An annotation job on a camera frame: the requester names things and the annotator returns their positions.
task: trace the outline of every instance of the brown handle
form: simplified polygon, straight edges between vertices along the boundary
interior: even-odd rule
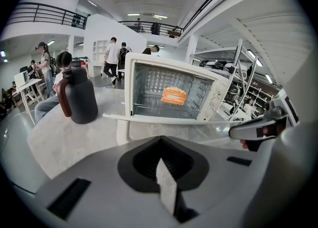
[[[68,99],[65,94],[66,85],[69,83],[67,79],[62,79],[57,85],[56,92],[60,101],[60,105],[64,112],[65,117],[71,117],[72,111],[68,102]]]

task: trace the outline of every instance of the thermos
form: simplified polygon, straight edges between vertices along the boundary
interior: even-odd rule
[[[86,124],[97,117],[94,87],[84,68],[64,71],[57,94],[65,116],[71,117],[75,123]]]

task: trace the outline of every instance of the backpack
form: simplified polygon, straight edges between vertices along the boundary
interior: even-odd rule
[[[124,69],[125,68],[125,60],[126,60],[126,54],[129,52],[129,50],[124,50],[123,48],[120,49],[119,53],[119,62],[118,62],[118,69]]]

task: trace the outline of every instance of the man in white shirt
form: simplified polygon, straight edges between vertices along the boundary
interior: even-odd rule
[[[118,63],[118,55],[120,49],[116,46],[117,39],[115,37],[112,37],[110,39],[110,44],[107,45],[106,48],[106,54],[104,56],[104,73],[111,78],[111,83],[113,84],[113,87],[115,87],[116,83],[116,68]]]

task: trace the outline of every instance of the white pillar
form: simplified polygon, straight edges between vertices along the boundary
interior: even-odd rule
[[[198,38],[199,38],[199,35],[195,35],[195,34],[190,35],[188,49],[187,49],[187,53],[185,55],[185,62],[186,63],[192,64],[192,59],[190,58],[190,56],[191,56],[191,54],[195,53],[195,50],[196,50],[197,44],[198,44]]]
[[[73,56],[74,51],[74,35],[69,35],[68,52]]]

